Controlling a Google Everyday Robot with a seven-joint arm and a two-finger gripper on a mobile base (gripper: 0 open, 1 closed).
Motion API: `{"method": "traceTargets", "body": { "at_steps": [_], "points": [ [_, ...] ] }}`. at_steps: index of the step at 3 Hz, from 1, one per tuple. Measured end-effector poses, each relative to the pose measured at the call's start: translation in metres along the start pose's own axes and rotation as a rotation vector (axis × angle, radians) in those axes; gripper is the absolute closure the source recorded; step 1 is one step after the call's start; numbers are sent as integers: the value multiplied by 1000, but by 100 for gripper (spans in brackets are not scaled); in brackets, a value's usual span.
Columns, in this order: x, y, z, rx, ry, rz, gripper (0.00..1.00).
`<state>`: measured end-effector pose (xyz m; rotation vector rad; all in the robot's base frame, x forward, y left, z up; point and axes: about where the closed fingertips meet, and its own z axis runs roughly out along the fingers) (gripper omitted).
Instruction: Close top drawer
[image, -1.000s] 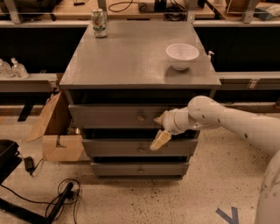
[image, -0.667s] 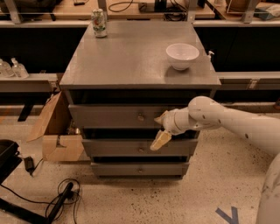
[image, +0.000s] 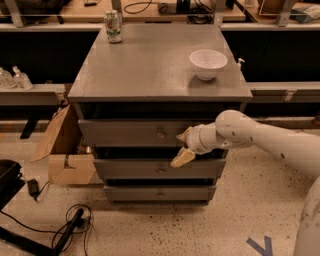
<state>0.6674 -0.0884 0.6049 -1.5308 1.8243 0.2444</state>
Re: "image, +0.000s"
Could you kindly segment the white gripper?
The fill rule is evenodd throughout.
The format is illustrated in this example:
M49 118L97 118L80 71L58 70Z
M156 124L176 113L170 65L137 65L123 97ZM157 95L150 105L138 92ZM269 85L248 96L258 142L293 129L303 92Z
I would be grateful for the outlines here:
M189 126L176 138L186 143L188 148L182 147L177 156L171 161L173 168L179 168L195 159L195 154L203 155L220 146L217 129L214 123Z

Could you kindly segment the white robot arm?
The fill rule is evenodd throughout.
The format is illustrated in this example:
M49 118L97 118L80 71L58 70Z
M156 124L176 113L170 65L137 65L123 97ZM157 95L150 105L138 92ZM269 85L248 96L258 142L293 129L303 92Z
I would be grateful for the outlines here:
M171 166L179 168L214 149L255 145L315 179L300 217L293 256L320 256L320 137L258 123L236 111L221 112L213 123L187 128Z

